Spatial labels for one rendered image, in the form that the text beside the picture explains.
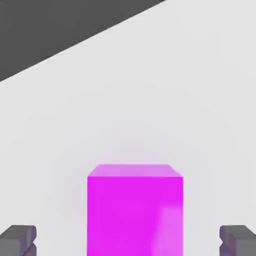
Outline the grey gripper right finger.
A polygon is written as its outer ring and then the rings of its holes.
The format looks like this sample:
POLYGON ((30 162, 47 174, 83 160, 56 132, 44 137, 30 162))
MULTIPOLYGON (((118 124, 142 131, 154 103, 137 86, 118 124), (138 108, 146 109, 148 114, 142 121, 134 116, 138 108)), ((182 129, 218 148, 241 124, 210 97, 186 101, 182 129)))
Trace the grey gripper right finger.
POLYGON ((222 225, 219 238, 219 256, 256 256, 256 234, 245 225, 222 225))

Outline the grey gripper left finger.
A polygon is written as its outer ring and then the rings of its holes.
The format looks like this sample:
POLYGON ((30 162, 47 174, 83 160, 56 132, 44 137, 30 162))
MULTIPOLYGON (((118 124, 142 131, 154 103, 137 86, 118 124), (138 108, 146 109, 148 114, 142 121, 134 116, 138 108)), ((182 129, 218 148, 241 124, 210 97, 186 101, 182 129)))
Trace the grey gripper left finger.
POLYGON ((0 234, 0 256, 37 256, 34 225, 11 225, 0 234))

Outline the small magenta cube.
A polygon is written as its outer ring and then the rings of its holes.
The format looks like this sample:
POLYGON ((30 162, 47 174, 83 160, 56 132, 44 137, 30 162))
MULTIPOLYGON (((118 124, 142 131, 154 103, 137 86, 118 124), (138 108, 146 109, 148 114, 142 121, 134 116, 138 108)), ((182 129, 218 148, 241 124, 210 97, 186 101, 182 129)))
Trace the small magenta cube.
POLYGON ((100 164, 87 177, 87 256, 183 256, 183 177, 167 164, 100 164))

